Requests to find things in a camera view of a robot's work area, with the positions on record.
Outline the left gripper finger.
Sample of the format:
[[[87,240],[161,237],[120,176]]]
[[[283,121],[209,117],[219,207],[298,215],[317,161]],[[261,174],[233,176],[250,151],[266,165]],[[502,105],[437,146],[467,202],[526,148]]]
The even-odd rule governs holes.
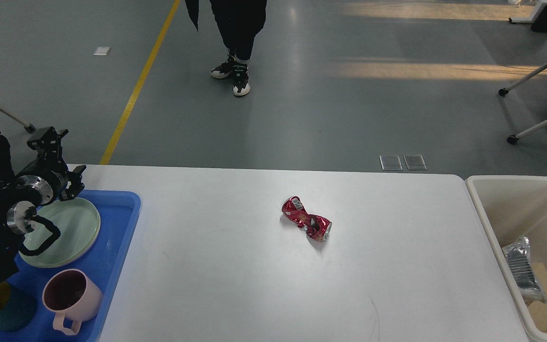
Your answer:
[[[60,201],[74,200],[85,189],[82,175],[87,165],[78,165],[72,171],[66,172],[67,185],[59,194]]]
[[[57,130],[54,126],[39,128],[27,140],[27,145],[37,152],[39,159],[64,164],[62,139],[68,133],[68,129]]]

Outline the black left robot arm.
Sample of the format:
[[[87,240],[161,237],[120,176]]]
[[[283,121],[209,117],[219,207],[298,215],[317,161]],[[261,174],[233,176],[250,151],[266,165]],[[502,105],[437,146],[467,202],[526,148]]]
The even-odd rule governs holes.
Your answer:
[[[18,272],[17,254],[41,255],[60,238],[59,228],[37,209],[73,200],[85,188],[85,165],[70,170],[63,159],[61,142],[67,134],[52,126],[36,130],[28,146],[37,158],[0,188],[0,283]]]

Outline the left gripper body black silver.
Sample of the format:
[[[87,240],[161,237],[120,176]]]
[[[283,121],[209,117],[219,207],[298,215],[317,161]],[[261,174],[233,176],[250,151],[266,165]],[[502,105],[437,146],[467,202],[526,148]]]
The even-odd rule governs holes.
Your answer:
[[[35,206],[51,204],[67,185],[68,171],[63,159],[37,158],[16,175],[14,202],[28,201]]]

